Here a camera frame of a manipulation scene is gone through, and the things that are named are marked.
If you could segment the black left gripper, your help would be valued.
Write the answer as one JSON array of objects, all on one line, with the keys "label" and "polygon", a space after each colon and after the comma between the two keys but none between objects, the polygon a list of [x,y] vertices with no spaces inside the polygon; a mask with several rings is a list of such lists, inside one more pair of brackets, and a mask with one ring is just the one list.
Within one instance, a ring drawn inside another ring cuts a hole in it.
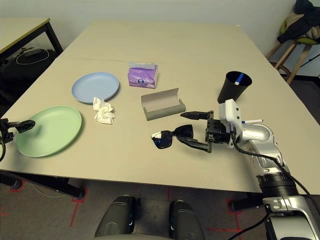
[{"label": "black left gripper", "polygon": [[10,128],[15,128],[19,133],[24,133],[26,131],[31,130],[35,126],[34,120],[25,120],[22,122],[9,122],[7,118],[3,118],[0,120],[0,132],[1,138],[4,143],[9,143],[13,140],[14,134],[9,132]]}]

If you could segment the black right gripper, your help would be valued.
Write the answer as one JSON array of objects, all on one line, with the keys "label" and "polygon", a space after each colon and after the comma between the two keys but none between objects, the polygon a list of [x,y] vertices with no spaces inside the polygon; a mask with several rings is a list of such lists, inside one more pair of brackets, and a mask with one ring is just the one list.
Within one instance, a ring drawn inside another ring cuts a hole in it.
[{"label": "black right gripper", "polygon": [[197,139],[190,137],[178,137],[177,139],[197,150],[202,150],[208,153],[212,152],[212,144],[228,144],[231,139],[231,134],[227,132],[226,127],[220,120],[214,119],[214,112],[190,111],[180,114],[181,117],[191,120],[207,120],[205,130],[205,141],[207,143],[199,142]]}]

